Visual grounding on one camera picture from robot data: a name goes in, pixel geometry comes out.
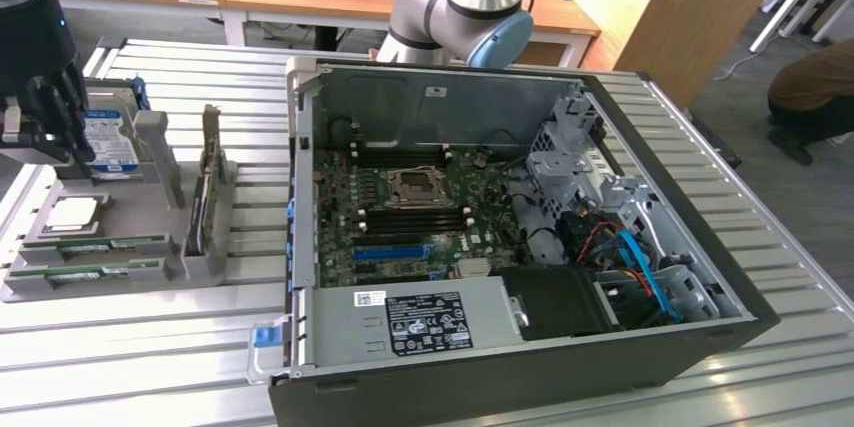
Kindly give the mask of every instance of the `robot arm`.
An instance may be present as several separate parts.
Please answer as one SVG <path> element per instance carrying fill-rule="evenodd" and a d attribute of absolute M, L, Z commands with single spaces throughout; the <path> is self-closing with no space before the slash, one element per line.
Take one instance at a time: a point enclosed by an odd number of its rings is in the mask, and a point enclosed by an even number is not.
<path fill-rule="evenodd" d="M 86 88 L 59 0 L 0 0 L 0 153 L 87 177 Z"/>
<path fill-rule="evenodd" d="M 444 49 L 472 67 L 505 68 L 533 30 L 522 0 L 395 0 L 378 60 L 439 64 Z"/>

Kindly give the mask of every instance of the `metal table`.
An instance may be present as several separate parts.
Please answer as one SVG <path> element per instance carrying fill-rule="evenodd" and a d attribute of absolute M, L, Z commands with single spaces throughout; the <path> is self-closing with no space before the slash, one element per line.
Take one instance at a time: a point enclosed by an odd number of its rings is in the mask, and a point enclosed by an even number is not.
<path fill-rule="evenodd" d="M 168 139 L 179 160 L 198 159 L 204 104 L 223 111 L 222 138 L 240 163 L 227 281 L 207 289 L 0 304 L 1 425 L 44 426 L 57 419 L 65 425 L 114 425 L 122 419 L 123 425 L 159 427 L 275 422 L 266 387 L 247 385 L 244 370 L 248 329 L 283 311 L 283 74 L 294 54 L 140 40 L 95 52 L 88 75 L 139 73 L 147 80 L 152 107 L 171 114 Z M 710 154 L 658 88 L 634 74 L 598 77 L 782 323 L 663 388 L 448 425 L 847 425 L 854 414 L 851 301 Z M 611 147 L 631 172 L 626 153 Z M 4 250 L 13 247 L 51 182 L 48 169 L 25 167 L 0 203 Z M 0 263 L 7 260 L 4 251 Z"/>

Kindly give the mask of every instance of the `brown jacket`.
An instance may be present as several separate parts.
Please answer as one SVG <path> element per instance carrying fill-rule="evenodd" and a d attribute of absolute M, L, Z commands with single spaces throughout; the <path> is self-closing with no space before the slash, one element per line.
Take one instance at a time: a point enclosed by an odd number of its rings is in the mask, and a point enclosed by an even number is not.
<path fill-rule="evenodd" d="M 854 39 L 837 42 L 783 67 L 769 97 L 778 107 L 811 110 L 837 97 L 854 97 Z"/>

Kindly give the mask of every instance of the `green circuit board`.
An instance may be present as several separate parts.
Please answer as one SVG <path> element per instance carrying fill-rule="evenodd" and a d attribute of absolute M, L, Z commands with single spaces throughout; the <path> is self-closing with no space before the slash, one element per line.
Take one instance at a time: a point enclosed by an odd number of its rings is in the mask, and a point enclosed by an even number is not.
<path fill-rule="evenodd" d="M 474 149 L 454 150 L 452 155 L 452 162 L 435 169 L 440 171 L 446 194 L 440 205 L 454 209 L 468 207 L 474 224 L 463 231 L 423 234 L 420 243 L 430 246 L 424 260 L 355 261 L 354 239 L 362 236 L 359 222 L 363 216 L 359 210 L 398 210 L 388 205 L 392 197 L 388 174 L 435 170 L 427 166 L 412 169 L 356 167 L 343 153 L 319 153 L 315 185 L 322 287 L 378 283 L 380 279 L 408 276 L 452 278 L 462 259 L 488 259 L 496 268 L 519 263 L 527 248 L 517 245 L 519 224 L 507 197 L 502 195 L 499 169 L 503 163 L 484 163 L 483 152 Z"/>

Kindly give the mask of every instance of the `black shoe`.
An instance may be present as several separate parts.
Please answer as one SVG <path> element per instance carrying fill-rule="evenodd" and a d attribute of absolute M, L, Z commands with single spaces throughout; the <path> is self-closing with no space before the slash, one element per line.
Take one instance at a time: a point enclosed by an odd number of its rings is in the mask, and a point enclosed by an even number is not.
<path fill-rule="evenodd" d="M 806 151 L 803 141 L 791 132 L 774 129 L 769 132 L 769 140 L 783 151 L 786 156 L 801 165 L 813 163 L 813 156 Z"/>

